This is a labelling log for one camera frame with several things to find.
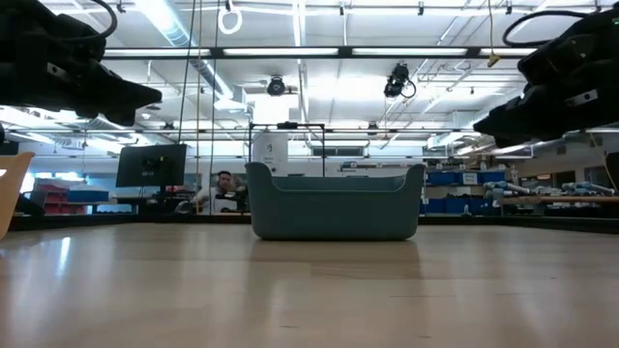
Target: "gray plastic bin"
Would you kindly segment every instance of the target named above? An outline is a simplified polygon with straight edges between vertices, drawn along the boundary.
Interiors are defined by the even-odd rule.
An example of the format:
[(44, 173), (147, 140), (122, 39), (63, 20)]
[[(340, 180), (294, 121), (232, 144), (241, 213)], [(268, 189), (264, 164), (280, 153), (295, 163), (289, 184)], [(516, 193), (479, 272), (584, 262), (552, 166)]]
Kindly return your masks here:
[(401, 241), (417, 230), (421, 164), (394, 178), (273, 178), (264, 163), (245, 167), (251, 225), (262, 239)]

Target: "person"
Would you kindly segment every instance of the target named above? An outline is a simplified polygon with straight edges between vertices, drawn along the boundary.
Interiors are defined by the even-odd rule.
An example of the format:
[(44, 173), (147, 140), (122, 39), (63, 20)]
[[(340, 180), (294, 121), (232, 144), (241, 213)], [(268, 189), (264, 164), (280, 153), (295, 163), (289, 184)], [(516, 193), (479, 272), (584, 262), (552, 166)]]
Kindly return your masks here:
[(222, 210), (236, 210), (236, 202), (227, 199), (217, 199), (218, 194), (224, 194), (234, 190), (232, 184), (232, 174), (223, 170), (217, 174), (217, 184), (212, 188), (202, 188), (190, 203), (198, 204), (202, 207), (202, 215), (221, 213)]

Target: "ceiling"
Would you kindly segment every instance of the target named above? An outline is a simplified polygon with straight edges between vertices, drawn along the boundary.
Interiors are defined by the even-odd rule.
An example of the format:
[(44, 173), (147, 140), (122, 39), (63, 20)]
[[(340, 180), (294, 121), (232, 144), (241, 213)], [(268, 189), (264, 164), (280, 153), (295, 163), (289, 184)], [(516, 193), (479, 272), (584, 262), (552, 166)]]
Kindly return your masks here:
[[(152, 18), (149, 19), (136, 6), (139, 1), (123, 0), (127, 12), (118, 14), (118, 29), (108, 39), (108, 48), (171, 47)], [(162, 0), (147, 1), (155, 4)], [(87, 0), (41, 2), (55, 13), (75, 16), (98, 31), (109, 24), (108, 14)], [(117, 4), (116, 1), (107, 2), (114, 7)], [(232, 6), (242, 13), (243, 22), (236, 33), (226, 35), (218, 29), (218, 12), (225, 12), (224, 1), (196, 1), (196, 7), (204, 11), (195, 13), (192, 12), (191, 0), (163, 2), (177, 14), (185, 29), (192, 32), (194, 41), (206, 47), (438, 44), (489, 47), (490, 37), (494, 45), (502, 46), (503, 32), (523, 13), (542, 9), (587, 12), (595, 6), (593, 0), (491, 0), (492, 8), (497, 9), (492, 16), (491, 29), (488, 2), (484, 0), (425, 0), (424, 15), (417, 15), (419, 4), (409, 0), (236, 0)], [(514, 12), (505, 14), (510, 3)], [(599, 3), (609, 6), (612, 0), (601, 0)], [(339, 13), (340, 6), (343, 6), (344, 15)], [(234, 15), (226, 15), (223, 23), (230, 28), (235, 24), (234, 19)], [(562, 33), (572, 22), (571, 18), (562, 17), (532, 20), (522, 25), (513, 38), (518, 41), (539, 40), (541, 37), (550, 39)], [(290, 109), (289, 120), (324, 123), (337, 129), (365, 128), (368, 122), (380, 122), (380, 127), (388, 128), (470, 128), (471, 121), (484, 116), (491, 107), (517, 96), (525, 83), (516, 69), (517, 60), (509, 59), (501, 60), (492, 68), (486, 66), (485, 59), (251, 59), (207, 62), (227, 86), (243, 87), (249, 104), (285, 103)], [(408, 65), (413, 80), (417, 81), (418, 93), (410, 100), (397, 98), (387, 101), (383, 89), (387, 76), (398, 62)], [(187, 67), (184, 60), (110, 60), (103, 61), (103, 64), (127, 80), (162, 90), (161, 110), (138, 110), (136, 122), (139, 128), (160, 130), (165, 123), (174, 123), (176, 128), (180, 125), (184, 129), (195, 129), (199, 122), (201, 129), (209, 129), (214, 113), (216, 128), (245, 128), (248, 124), (247, 112), (215, 109), (211, 88), (205, 85), (192, 66), (187, 68), (183, 98)], [(285, 98), (269, 97), (265, 93), (266, 83), (274, 75), (281, 76), (295, 93)], [(198, 84), (204, 88), (203, 94), (199, 93)], [(307, 114), (301, 111), (297, 93), (301, 90), (307, 104)], [(433, 135), (428, 132), (407, 133), (390, 141), (388, 146), (397, 146), (402, 140), (426, 140)], [(368, 136), (330, 135), (332, 139), (359, 137)], [(190, 134), (183, 138), (195, 139)], [(216, 138), (243, 140), (243, 135), (222, 133)]]

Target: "wooden chair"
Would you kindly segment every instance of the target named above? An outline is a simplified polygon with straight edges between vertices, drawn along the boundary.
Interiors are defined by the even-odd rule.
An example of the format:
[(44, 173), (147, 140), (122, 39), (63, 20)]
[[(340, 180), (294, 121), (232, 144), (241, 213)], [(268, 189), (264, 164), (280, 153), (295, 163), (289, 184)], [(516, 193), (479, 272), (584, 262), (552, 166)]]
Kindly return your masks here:
[(34, 156), (34, 153), (23, 153), (17, 156), (0, 157), (0, 169), (7, 170), (0, 177), (0, 240), (9, 230), (21, 183), (28, 171), (30, 160)]

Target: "chair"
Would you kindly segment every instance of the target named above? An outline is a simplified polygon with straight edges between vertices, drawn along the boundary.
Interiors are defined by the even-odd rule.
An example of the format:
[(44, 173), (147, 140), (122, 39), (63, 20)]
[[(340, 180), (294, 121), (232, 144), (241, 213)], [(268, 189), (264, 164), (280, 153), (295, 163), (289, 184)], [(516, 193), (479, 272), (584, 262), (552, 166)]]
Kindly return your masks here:
[(246, 164), (251, 225), (278, 241), (401, 241), (417, 229), (425, 167), (394, 178), (273, 178)]
[(0, 157), (0, 169), (6, 169), (0, 177), (0, 240), (4, 238), (9, 230), (9, 224), (13, 217), (15, 204), (19, 198), (19, 189), (28, 171), (30, 160), (35, 156), (34, 153), (23, 153), (16, 156)]

